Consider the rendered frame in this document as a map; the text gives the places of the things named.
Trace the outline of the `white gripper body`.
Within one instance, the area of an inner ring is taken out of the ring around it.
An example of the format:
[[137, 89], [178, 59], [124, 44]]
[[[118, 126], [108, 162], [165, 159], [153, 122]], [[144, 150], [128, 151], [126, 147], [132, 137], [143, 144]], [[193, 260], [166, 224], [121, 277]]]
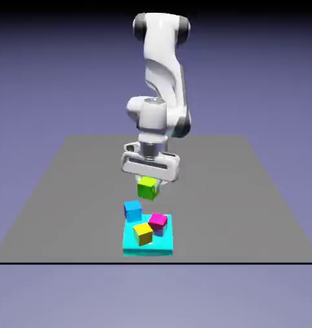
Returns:
[[130, 151], [126, 151], [122, 155], [122, 170], [124, 172], [168, 182], [177, 179], [179, 163], [179, 156], [167, 152], [160, 152], [155, 158], [151, 159]]

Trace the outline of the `small green cube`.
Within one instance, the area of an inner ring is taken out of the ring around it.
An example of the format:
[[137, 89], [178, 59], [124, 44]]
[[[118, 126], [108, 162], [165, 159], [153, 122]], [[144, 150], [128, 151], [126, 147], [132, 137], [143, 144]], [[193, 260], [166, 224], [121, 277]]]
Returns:
[[155, 178], [143, 177], [137, 182], [137, 193], [140, 198], [152, 201], [156, 194], [156, 182]]

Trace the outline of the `small blue cube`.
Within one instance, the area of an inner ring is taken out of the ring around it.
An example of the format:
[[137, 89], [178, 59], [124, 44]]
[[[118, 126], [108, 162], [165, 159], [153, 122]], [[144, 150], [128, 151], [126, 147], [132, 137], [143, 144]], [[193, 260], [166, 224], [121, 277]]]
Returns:
[[139, 200], [124, 202], [124, 214], [127, 222], [142, 220], [142, 206]]

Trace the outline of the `small magenta cube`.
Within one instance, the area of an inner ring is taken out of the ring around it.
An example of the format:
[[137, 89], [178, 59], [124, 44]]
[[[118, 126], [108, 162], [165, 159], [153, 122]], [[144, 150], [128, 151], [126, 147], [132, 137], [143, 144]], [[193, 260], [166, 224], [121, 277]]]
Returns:
[[168, 217], [164, 214], [152, 213], [147, 223], [153, 231], [159, 231], [163, 230], [163, 228], [167, 225], [167, 220]]

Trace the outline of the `small yellow cube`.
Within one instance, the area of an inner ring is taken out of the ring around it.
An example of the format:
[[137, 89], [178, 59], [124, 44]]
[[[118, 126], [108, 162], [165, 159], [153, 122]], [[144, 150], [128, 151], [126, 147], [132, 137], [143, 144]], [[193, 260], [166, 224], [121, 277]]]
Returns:
[[152, 242], [153, 230], [147, 222], [133, 226], [133, 236], [138, 246], [144, 246]]

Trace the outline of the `large cyan box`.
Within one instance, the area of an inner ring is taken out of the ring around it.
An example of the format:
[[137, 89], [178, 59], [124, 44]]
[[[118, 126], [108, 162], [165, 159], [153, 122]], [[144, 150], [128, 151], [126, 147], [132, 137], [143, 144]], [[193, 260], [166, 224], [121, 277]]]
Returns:
[[153, 235], [152, 242], [139, 246], [137, 237], [134, 237], [133, 226], [148, 222], [151, 214], [143, 214], [140, 222], [125, 221], [122, 239], [122, 252], [124, 256], [172, 256], [173, 230], [172, 216], [166, 214], [167, 224], [162, 236]]

